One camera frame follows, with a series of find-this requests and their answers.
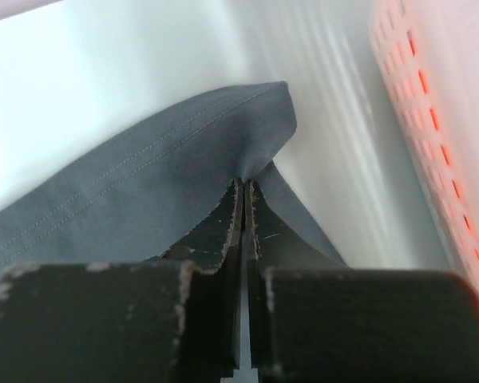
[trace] stitched seam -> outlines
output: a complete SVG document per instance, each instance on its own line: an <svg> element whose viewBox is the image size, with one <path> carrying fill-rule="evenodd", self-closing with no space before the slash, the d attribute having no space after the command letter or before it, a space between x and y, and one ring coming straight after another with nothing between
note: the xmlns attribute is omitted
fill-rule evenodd
<svg viewBox="0 0 479 383"><path fill-rule="evenodd" d="M228 101L230 100L231 98L233 97L236 97L237 95L235 96L230 96L230 97L226 97L224 98L223 100L217 102L216 104L214 105L211 105L209 108L203 110L202 112L196 114L195 116L193 116L192 118L190 118L189 120L185 121L182 125L178 126L177 128L175 128L174 130L172 130L171 132L167 133L165 136L161 137L159 140L153 142L152 144L150 144L149 146L146 146L145 148L143 148L142 150L140 150L138 153L136 154L133 154L132 156L130 156L129 158L127 158L126 160L122 161L121 163L119 163L117 166L115 166L114 168L108 170L106 173L102 174L101 176L99 176L98 178L96 178L91 184L89 184L87 187L85 187L84 189L82 189L80 192L78 192L77 194L73 195L71 198L69 198L68 200L66 200L65 202L62 203L62 205L60 205L59 207L55 208L54 210L52 210L50 213L48 213L47 215L45 215L43 218L41 218L40 220L38 220L36 223L34 223L31 227L29 227L28 229L25 229L22 233L20 233L19 235L17 235L16 237L10 239L7 243L4 243L3 245L0 246L0 250L3 250L4 248L8 247L9 245L13 244L14 242L16 242L18 239L20 239L21 237L23 237L25 234L29 233L30 231L32 231L33 229L35 229L37 226L39 226L41 223L45 222L49 217L51 217L53 214L55 214L57 211L61 210L65 205L67 205L68 203L70 203L71 201L73 201L74 199L78 198L79 196L82 195L83 192L86 192L88 191L92 186L94 186L95 184L97 184L99 181L103 180L106 176L108 176L109 174L115 172L118 168L124 166L125 164L127 164L129 161L137 158L140 154L146 152L147 150L149 149L152 149L154 148L157 144L159 144L161 141L165 140L166 138L168 138L169 136L171 136L172 134L174 134L175 132L177 132L179 129L183 128L186 124L189 124L190 122L192 122L193 120L195 120L198 116L201 116L202 114L206 113L207 111L209 111L210 109L213 109L215 108L216 106L224 103L225 101Z"/></svg>
<svg viewBox="0 0 479 383"><path fill-rule="evenodd" d="M244 104L245 102L247 101L250 101L251 99L253 98L256 98L266 92L269 92L270 90L272 90L275 86L272 86L268 89L265 89L264 91L260 92L260 93L257 93L253 96L250 96L249 98L241 101L240 103L232 106L231 108L229 108L228 110L226 110L225 112L221 113L219 116L215 117L214 119L210 120L208 123L204 124L203 126L201 126L200 128L198 128L194 133L192 133L190 136L186 137L184 140L180 141L179 143L177 143L176 145L172 146L169 150L167 150L166 152L163 152L162 154L160 154L157 158L155 158L154 160L151 160L149 162L147 162L146 164L143 164L142 166L140 166L135 172L127 175L126 177L123 177L121 178L120 180L118 180L116 183L110 185L109 187L107 187L104 191L102 191L100 194L96 195L94 198L92 198L88 203L86 203L85 205L83 205L82 207L79 207L77 210L75 210L72 214L68 215L67 217L65 217L62 221L60 221L58 224L56 224L55 226L51 227L47 232L45 232L43 235L37 237L32 243L26 245L25 247L23 247L20 251L18 251L16 254L10 256L9 258L7 259L4 259L2 262L0 262L0 267L2 267L4 264L8 263L9 261L12 261L13 259L15 259L16 257L18 257L19 255L21 255L22 253L24 253L25 251L27 251L30 247L32 247L35 243L39 242L40 240L42 240L43 238L45 238L48 234L52 233L53 231L55 231L58 227L60 227L62 224L66 223L67 221L69 221L70 219L72 219L76 214L80 213L81 211L83 211L86 207L88 207L89 205L91 205L92 203L96 202L96 200L98 200L99 198L101 198L104 194L106 194L107 192L109 192L110 190L112 190L113 188L115 188L118 184L120 184L121 182L127 180L128 178L134 176L135 174L137 174L140 170L142 170L143 168L149 166L150 164L153 164L155 163L156 161L158 161L161 157L165 156L166 154L170 153L172 150L174 150L175 148L181 146L182 144L184 144L186 141L190 140L192 137L194 137L196 134L198 134L199 132L201 132L204 128L208 127L209 125L213 124L215 121L217 121L218 119L220 119L221 117L225 116L227 113L231 112L233 109L236 109L237 107L239 107L240 105Z"/></svg>

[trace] gray cloth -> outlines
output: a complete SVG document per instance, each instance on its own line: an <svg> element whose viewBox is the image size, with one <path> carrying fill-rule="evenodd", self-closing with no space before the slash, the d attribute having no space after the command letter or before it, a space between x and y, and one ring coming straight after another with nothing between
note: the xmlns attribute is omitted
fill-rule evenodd
<svg viewBox="0 0 479 383"><path fill-rule="evenodd" d="M284 82L217 89L165 109L1 211L0 274L14 263L159 255L213 210L232 179L265 169L295 128ZM275 212L338 257L275 167L261 174Z"/></svg>

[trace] stitching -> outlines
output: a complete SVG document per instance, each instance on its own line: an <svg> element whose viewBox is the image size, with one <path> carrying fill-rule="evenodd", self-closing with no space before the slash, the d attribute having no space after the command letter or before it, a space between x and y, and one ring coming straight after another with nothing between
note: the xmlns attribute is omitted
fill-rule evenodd
<svg viewBox="0 0 479 383"><path fill-rule="evenodd" d="M45 215L43 218L41 218L40 220L38 220L36 223L34 223L31 227L29 227L28 229L25 229L22 233L20 233L19 235L17 235L16 237L10 239L7 243L4 243L3 245L0 246L0 250L4 249L5 247L8 247L9 245L13 244L14 242L16 242L18 239L20 239L21 237L23 237L25 234L27 234L28 232L32 231L33 229L35 229L37 226L39 226L41 223L45 222L49 217L51 217L53 214L55 214L57 211L61 210L65 205L67 205L69 202L73 201L74 199L76 199L77 197L81 196L81 194L83 192L86 192L88 191L92 186L94 186L95 184L97 184L99 181L103 180L106 176L108 176L109 174L115 172L118 168L124 166L126 163L128 163L129 161L137 158L140 154L144 153L145 151L149 150L149 149L152 149L154 148L157 144L159 144L161 141L165 140L166 138L168 138L169 136L171 136L172 134L174 134L175 132L177 132L179 129L183 128L186 124L189 124L190 122L192 122L193 120L195 120L198 116L201 116L202 114L206 113L207 111L209 111L210 109L213 109L215 108L216 106L224 103L225 101L228 101L230 100L231 98L235 97L236 95L234 96L229 96L229 97L226 97L224 98L223 100L217 102L216 104L214 105L211 105L209 108L203 110L202 112L196 114L195 116L193 116L192 118L190 118L189 120L185 121L182 125L178 126L177 128L175 128L174 130L172 130L171 132L167 133L165 136L161 137L159 140L153 142L152 144L150 144L149 146L146 146L145 148L143 148L142 150L140 150L138 153L136 154L133 154L132 156L130 156L129 158L127 158L126 160L122 161L120 164L118 164L115 168L112 168L110 170L108 170L106 173L102 174L101 176L99 176L98 178L96 178L91 184L89 184L87 187L85 187L84 189L82 189L80 192L78 192L77 194L73 195L71 198L69 198L68 200L66 200L65 202L62 203L62 205L60 205L59 207L55 208L54 210L52 210L50 213L48 213L47 215Z"/></svg>
<svg viewBox="0 0 479 383"><path fill-rule="evenodd" d="M256 98L266 92L269 92L270 90L272 90L275 86L272 86L268 89L265 89L264 91L260 92L260 93L257 93L253 96L250 96L249 98L239 102L238 104L232 106L231 108L229 108L228 110L226 110L225 112L221 113L219 116L213 118L212 120L210 120L208 123L202 125L200 128L198 128L194 133L192 133L190 136L186 137L184 140L180 141L179 143L175 144L174 146L172 146L169 150L167 150L166 152L163 152L161 153L157 158L155 158L154 160L150 160L148 163L146 164L143 164L142 166L140 166L135 172L121 178L120 180L118 180L116 183L108 186L104 191L102 191L100 194L96 195L94 198L92 198L88 203L86 203L85 205L83 205L82 207L79 207L77 210L75 210L72 214L68 215L67 217L65 217L62 221L60 221L59 223L57 223L55 226L51 227L47 232L45 232L43 235L37 237L32 243L26 245L25 247L23 247L20 251L18 251L16 254L10 256L9 258L6 258L4 259L2 262L0 262L0 267L2 267L3 265L5 265L6 263L8 263L9 261L12 261L13 259L15 259L16 257L18 257L19 255L21 255L22 253L24 253L25 251L27 251L30 247L32 247L35 243L39 242L40 240L42 240L43 238L45 238L48 234L52 233L53 231L55 231L58 227L60 227L62 224L66 223L67 221L69 221L71 218L73 218L76 214L80 213L81 211L83 211L86 207L88 207L89 205L91 205L92 203L96 202L96 200L98 200L99 198L101 198L104 194L106 194L107 192L109 192L110 190L112 190L113 188L115 188L118 184L120 184L121 182L127 180L128 178L134 176L135 174L137 174L140 170L142 170L143 168L149 166L150 164L153 164L155 162L157 162L161 157L165 156L166 154L169 154L172 150L174 150L175 148L181 146L182 144L184 144L186 141L190 140L192 137L194 137L195 135L197 135L198 133L200 133L204 128L208 127L209 125L213 124L215 121L217 121L218 119L220 119L221 117L225 116L227 113L231 112L233 109L236 109L237 107L239 107L240 105L244 104L245 102L247 101L250 101L251 99L253 98Z"/></svg>

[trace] folded cloth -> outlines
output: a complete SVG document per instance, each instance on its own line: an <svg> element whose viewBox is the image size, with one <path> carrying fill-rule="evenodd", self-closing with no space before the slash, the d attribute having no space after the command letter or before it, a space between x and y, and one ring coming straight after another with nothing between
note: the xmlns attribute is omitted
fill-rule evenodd
<svg viewBox="0 0 479 383"><path fill-rule="evenodd" d="M296 118L285 82L231 86L143 120L0 212L0 274L15 263L141 261L160 255L256 178L273 210L340 259L271 162Z"/></svg>

